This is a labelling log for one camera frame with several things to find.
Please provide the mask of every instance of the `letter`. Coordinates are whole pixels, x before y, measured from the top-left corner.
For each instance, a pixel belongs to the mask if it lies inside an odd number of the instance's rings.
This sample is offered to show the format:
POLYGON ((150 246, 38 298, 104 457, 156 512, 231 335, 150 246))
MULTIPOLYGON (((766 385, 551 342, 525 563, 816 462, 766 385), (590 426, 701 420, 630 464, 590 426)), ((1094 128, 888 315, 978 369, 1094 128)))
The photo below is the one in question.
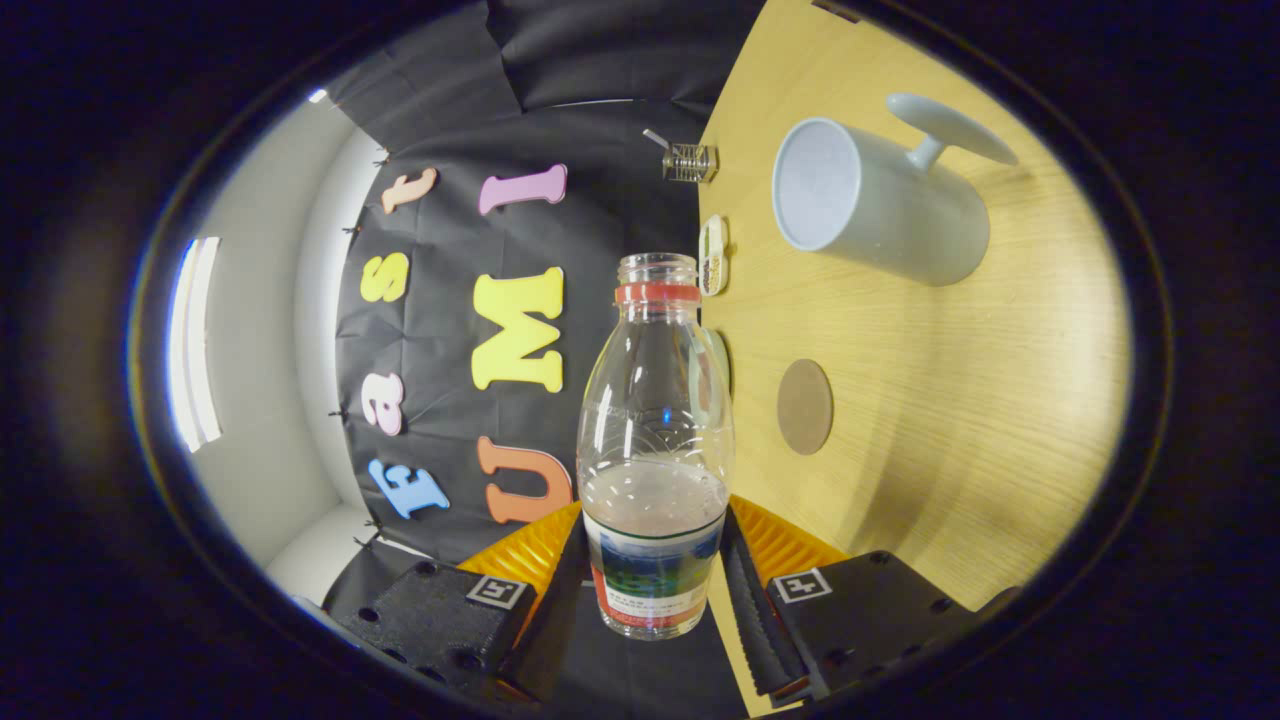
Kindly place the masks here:
POLYGON ((489 514, 499 523, 532 523, 573 502, 573 482, 568 470, 552 455, 538 450, 503 447, 494 445, 488 437, 476 441, 476 455, 480 457, 480 469, 486 475, 497 473, 499 468, 508 468, 538 473, 547 482, 547 495, 541 497, 502 492, 495 483, 485 486, 484 497, 489 514))
POLYGON ((410 480, 410 469, 404 465, 394 465, 384 471, 381 461, 370 460, 369 474, 374 477, 378 489, 383 491, 392 507, 406 520, 410 519, 410 512, 422 507, 433 505, 445 510, 449 507, 449 498, 444 497, 440 486, 435 484, 435 478, 426 470, 419 470, 416 479, 410 480))
POLYGON ((389 436, 399 434, 403 421, 399 409, 402 400, 404 400, 404 383, 396 373, 365 375, 365 384, 360 388, 360 404, 370 425, 378 425, 389 436))
POLYGON ((397 205, 420 200, 435 184, 438 174, 435 168, 428 168, 422 170, 422 177, 413 182, 406 182, 408 176, 396 178, 396 182, 383 191, 383 213, 390 215, 397 205))
POLYGON ((480 186, 480 214, 488 215, 489 210, 499 205, 526 200, 545 200, 556 205, 564 200, 567 182, 568 168, 563 163, 557 163, 540 173, 520 176, 518 178, 498 179, 489 176, 480 186))
POLYGON ((480 389, 493 380, 541 383, 547 392, 564 386, 564 361, 548 350, 541 357, 525 357, 559 337, 559 331, 525 313, 558 318, 564 306, 564 270, 548 268, 541 275, 495 281, 476 278, 472 300, 476 313, 502 325, 471 354, 471 378, 480 389))
POLYGON ((375 255, 365 263, 360 278, 360 296, 369 302, 394 302, 404 295, 408 282, 408 258, 403 252, 392 252, 383 260, 375 255))

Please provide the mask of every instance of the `light fixture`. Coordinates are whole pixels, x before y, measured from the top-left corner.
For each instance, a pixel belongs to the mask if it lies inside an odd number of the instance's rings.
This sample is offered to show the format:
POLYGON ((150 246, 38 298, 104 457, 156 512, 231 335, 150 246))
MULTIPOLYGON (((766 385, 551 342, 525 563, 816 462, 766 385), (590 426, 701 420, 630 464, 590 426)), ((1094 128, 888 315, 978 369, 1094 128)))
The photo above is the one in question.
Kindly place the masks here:
POLYGON ((205 356, 205 315, 219 238, 192 241, 182 259, 169 318, 169 400, 178 433, 195 452, 221 437, 205 356))

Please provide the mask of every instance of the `plastic bottle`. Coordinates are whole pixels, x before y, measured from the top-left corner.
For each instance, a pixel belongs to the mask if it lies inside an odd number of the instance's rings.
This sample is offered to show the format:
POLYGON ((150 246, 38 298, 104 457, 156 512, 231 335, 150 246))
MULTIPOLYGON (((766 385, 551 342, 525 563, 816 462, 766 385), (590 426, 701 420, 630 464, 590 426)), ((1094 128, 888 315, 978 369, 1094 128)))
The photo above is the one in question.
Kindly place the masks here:
POLYGON ((605 625, 666 639, 692 630, 707 607, 733 471, 732 410, 698 324, 692 258, 623 258, 614 300, 618 324, 579 423, 579 496, 605 625))

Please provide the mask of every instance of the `red bottle cap ring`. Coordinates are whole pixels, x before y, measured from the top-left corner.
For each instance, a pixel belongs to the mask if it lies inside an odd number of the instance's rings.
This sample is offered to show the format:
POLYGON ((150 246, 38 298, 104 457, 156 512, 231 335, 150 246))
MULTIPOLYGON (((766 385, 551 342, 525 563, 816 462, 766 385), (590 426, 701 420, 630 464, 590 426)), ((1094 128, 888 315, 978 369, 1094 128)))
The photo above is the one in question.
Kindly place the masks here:
POLYGON ((691 284, 627 283, 613 291, 617 302, 698 302, 703 293, 691 284))

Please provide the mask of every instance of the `wooden table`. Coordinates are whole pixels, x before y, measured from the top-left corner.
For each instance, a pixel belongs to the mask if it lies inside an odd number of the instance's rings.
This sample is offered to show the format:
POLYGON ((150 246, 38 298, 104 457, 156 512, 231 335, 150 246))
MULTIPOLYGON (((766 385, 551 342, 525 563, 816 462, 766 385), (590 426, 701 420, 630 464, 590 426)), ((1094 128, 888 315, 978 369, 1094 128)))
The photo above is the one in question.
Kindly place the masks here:
POLYGON ((733 369, 733 492, 850 553, 891 550, 969 609, 1027 582, 1098 488, 1130 384, 1124 283, 1064 167, 940 61, 808 0, 764 6, 701 142, 721 160, 699 186, 701 217, 724 217, 730 236, 730 282, 703 323, 733 369), (922 133, 884 105, 897 91, 974 118, 1021 160, 942 155, 991 217, 986 259, 952 286, 800 252, 774 223, 786 132, 826 115, 914 147, 922 133), (831 437, 809 456, 776 414, 801 357, 835 396, 831 437))

